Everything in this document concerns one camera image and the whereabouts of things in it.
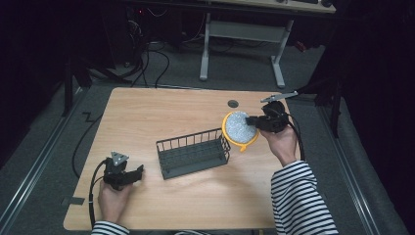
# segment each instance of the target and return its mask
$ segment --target wooden table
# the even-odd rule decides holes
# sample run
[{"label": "wooden table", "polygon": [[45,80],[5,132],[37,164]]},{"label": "wooden table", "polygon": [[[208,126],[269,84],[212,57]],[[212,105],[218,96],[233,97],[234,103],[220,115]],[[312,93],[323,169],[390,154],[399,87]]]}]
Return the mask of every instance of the wooden table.
[{"label": "wooden table", "polygon": [[[131,230],[274,227],[270,179],[281,165],[260,136],[243,153],[232,145],[228,164],[163,180],[156,142],[220,127],[232,111],[262,116],[260,99],[273,92],[116,88],[108,102],[74,192],[88,197],[96,166],[117,151],[127,171],[144,165],[121,224]],[[236,100],[239,107],[228,106]],[[97,177],[103,174],[101,168]],[[97,220],[101,218],[94,188]],[[70,205],[67,230],[91,229],[88,203]]]}]

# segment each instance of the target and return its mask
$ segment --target gray carpet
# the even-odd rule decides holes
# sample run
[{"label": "gray carpet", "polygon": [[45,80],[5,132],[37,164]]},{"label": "gray carpet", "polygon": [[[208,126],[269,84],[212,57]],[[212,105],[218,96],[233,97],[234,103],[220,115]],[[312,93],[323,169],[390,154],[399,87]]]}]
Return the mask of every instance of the gray carpet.
[{"label": "gray carpet", "polygon": [[[287,87],[276,87],[269,56],[275,48],[273,44],[247,47],[241,45],[213,44],[210,54],[207,81],[199,81],[201,52],[200,43],[187,44],[180,49],[168,45],[154,44],[152,49],[165,53],[169,67],[158,82],[159,89],[171,86],[203,89],[282,91],[288,92],[306,85],[324,48],[310,49],[304,53],[287,47],[281,61],[282,73]],[[145,79],[141,77],[136,87],[154,87],[158,76],[167,65],[167,59],[157,53],[149,54],[149,66]],[[123,73],[128,69],[118,68]],[[82,135],[94,120],[101,115],[114,87],[125,86],[107,79],[94,79],[89,90],[76,95],[78,106],[68,120],[66,128],[51,151],[51,157],[41,176],[23,204],[9,234],[89,234],[90,231],[66,231],[63,221],[68,209],[62,205],[64,197],[71,196],[77,178],[71,168],[71,158]],[[319,191],[336,221],[341,234],[368,234],[359,216],[337,157],[332,136],[326,122],[312,102],[312,96],[298,97],[288,101],[289,109],[300,123],[307,161],[319,181]],[[49,136],[61,119],[64,110],[64,90],[61,88],[51,104],[33,122],[29,133],[18,150],[0,171],[0,211],[4,212],[13,196],[24,181],[31,166],[36,161]],[[81,172],[98,124],[87,132],[75,154],[75,169]],[[388,195],[360,145],[346,105],[342,103],[339,122],[340,142],[347,160],[356,176],[363,195],[375,219],[380,234],[407,234],[400,218],[395,213]],[[170,231],[134,231],[133,234],[170,234]],[[210,231],[214,234],[258,234],[258,231]],[[275,234],[273,229],[265,234]]]}]

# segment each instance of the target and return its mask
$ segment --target dark background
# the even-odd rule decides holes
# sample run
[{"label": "dark background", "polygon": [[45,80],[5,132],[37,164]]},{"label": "dark background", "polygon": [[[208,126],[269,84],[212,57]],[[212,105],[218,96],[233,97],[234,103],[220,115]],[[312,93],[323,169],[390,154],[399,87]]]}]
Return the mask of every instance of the dark background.
[{"label": "dark background", "polygon": [[[335,6],[337,16],[362,21],[316,25],[299,19],[289,45],[299,41],[306,48],[327,47],[310,83],[333,82],[315,90],[316,103],[330,104],[341,88],[373,167],[409,232],[415,233],[414,3],[354,0],[335,1]],[[2,166],[64,81],[69,57],[87,58],[103,68],[135,59],[123,36],[128,30],[125,6],[3,1],[0,9]],[[182,31],[197,33],[202,13],[175,10],[162,19],[138,17],[143,33],[179,45],[187,39]]]}]

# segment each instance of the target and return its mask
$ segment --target desk leg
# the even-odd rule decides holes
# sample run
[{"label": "desk leg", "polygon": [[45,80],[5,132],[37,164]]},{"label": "desk leg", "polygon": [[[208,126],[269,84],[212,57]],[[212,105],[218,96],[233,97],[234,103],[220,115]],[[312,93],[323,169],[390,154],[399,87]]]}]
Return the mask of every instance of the desk leg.
[{"label": "desk leg", "polygon": [[287,26],[284,30],[280,47],[277,50],[277,55],[271,57],[272,62],[272,68],[274,68],[274,75],[277,80],[277,86],[279,88],[285,88],[285,82],[283,74],[281,74],[281,68],[280,68],[280,60],[284,52],[284,48],[287,44],[288,37],[290,36],[291,28],[293,27],[294,20],[289,20],[287,23]]},{"label": "desk leg", "polygon": [[201,76],[200,80],[208,79],[208,40],[210,34],[210,13],[207,13],[207,23],[205,26],[205,48],[202,55]]}]

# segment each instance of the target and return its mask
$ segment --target white desk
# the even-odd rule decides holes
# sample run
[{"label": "white desk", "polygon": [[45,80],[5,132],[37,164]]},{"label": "white desk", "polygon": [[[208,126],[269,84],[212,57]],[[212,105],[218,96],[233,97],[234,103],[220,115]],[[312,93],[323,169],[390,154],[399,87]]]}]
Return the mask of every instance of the white desk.
[{"label": "white desk", "polygon": [[[247,6],[277,8],[289,11],[305,11],[312,13],[330,13],[336,12],[336,9],[331,6],[329,8],[323,7],[321,3],[309,4],[289,0],[287,3],[278,3],[275,0],[209,0],[210,2],[228,3],[228,4],[242,4]],[[211,21],[210,14],[207,13],[207,22],[205,30],[205,48],[202,55],[201,75],[200,80],[208,79],[208,45],[211,36],[228,37],[245,40],[266,41],[279,43],[279,47],[275,52],[275,56],[271,57],[271,65],[274,69],[275,79],[279,88],[285,87],[284,77],[281,73],[280,60],[290,36],[294,21],[289,20],[285,27],[265,26],[249,23],[229,23]]]}]

